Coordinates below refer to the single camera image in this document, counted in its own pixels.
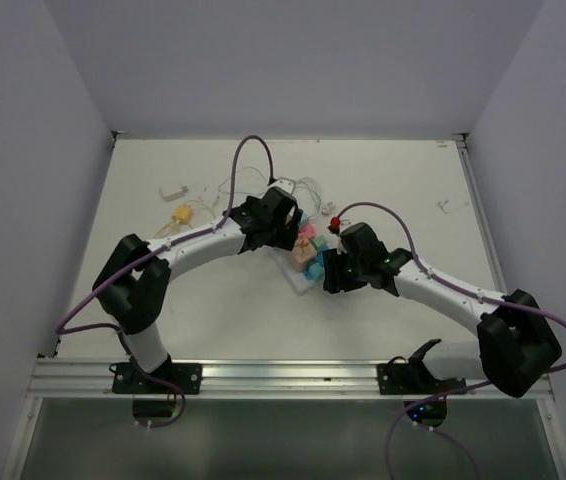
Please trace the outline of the light blue charger plug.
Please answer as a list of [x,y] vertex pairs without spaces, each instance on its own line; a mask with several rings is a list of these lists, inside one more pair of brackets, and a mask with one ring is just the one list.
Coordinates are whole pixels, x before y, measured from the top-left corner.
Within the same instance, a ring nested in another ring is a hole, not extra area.
[[322,252],[319,252],[317,256],[307,264],[303,275],[308,281],[321,283],[324,280],[325,266]]

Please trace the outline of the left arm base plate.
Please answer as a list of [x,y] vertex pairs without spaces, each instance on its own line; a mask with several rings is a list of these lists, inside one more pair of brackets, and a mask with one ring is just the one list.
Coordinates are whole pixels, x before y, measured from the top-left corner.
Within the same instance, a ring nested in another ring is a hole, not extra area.
[[203,366],[190,362],[165,363],[152,373],[140,373],[130,362],[110,364],[108,370],[114,376],[115,394],[166,394],[178,387],[186,395],[197,395],[203,378]]

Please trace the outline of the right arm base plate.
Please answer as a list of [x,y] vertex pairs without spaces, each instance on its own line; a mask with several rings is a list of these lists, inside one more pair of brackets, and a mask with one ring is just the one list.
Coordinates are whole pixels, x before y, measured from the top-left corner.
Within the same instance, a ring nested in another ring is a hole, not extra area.
[[381,395],[432,395],[467,386],[463,379],[438,380],[422,364],[403,357],[377,364],[376,380]]

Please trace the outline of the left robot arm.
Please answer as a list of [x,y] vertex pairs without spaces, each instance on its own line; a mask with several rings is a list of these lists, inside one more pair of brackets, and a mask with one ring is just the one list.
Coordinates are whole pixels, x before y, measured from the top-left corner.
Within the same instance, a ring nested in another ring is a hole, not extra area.
[[296,198],[273,185],[263,196],[249,196],[184,234],[151,241],[130,234],[119,241],[92,292],[122,330],[123,344],[138,366],[138,384],[156,393],[170,383],[171,358],[156,326],[170,282],[214,260],[262,247],[290,251],[301,217]]

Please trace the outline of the white power strip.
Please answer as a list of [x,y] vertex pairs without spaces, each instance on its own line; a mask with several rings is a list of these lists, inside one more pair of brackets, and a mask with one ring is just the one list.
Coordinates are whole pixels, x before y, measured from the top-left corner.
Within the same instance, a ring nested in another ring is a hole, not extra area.
[[285,276],[286,280],[288,281],[291,288],[294,290],[294,292],[296,294],[304,295],[305,293],[312,290],[319,283],[313,282],[313,281],[308,281],[303,275],[304,270],[302,272],[296,271],[292,267],[290,257],[291,257],[291,251],[285,252],[282,256],[280,266],[281,266],[283,275]]

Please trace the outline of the beige dragon charger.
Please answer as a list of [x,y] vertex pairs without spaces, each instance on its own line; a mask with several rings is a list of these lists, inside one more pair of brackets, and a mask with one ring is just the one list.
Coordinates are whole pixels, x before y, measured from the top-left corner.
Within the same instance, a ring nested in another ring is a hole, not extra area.
[[317,251],[311,241],[300,239],[295,243],[291,251],[290,261],[296,271],[302,272],[316,256]]

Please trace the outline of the mint green charger plug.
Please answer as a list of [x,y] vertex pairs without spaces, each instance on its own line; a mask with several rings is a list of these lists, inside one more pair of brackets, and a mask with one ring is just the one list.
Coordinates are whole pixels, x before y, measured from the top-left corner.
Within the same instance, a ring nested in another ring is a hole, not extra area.
[[318,253],[322,253],[330,248],[328,239],[324,235],[318,235],[312,238],[311,243]]

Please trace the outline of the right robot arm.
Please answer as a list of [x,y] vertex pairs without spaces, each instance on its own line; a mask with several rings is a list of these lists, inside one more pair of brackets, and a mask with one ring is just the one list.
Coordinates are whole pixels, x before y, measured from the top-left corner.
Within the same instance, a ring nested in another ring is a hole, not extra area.
[[326,292],[371,287],[424,305],[475,337],[449,344],[431,339],[407,358],[380,364],[381,381],[399,392],[429,394],[482,380],[520,398],[561,357],[559,341],[529,293],[506,295],[457,282],[420,264],[409,250],[388,250],[364,222],[335,233],[338,247],[323,254]]

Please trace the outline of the silver honor charger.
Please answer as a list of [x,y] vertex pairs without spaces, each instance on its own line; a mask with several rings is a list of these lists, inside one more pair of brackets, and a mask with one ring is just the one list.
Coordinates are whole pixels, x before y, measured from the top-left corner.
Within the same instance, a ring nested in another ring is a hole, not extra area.
[[187,195],[189,188],[187,185],[163,184],[159,187],[161,198],[165,202],[173,202]]

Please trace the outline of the pink charger plug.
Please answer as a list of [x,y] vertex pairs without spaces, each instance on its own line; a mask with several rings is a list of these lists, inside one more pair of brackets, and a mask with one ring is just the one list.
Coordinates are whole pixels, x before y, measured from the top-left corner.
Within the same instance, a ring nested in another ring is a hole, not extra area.
[[311,223],[307,223],[299,229],[298,241],[312,241],[316,237],[316,229]]

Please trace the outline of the yellow charger plug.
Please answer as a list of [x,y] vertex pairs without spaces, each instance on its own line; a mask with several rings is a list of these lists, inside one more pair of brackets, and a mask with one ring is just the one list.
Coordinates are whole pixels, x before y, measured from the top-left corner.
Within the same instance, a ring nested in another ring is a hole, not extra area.
[[193,210],[187,204],[179,205],[172,213],[172,221],[177,224],[187,225],[193,217]]

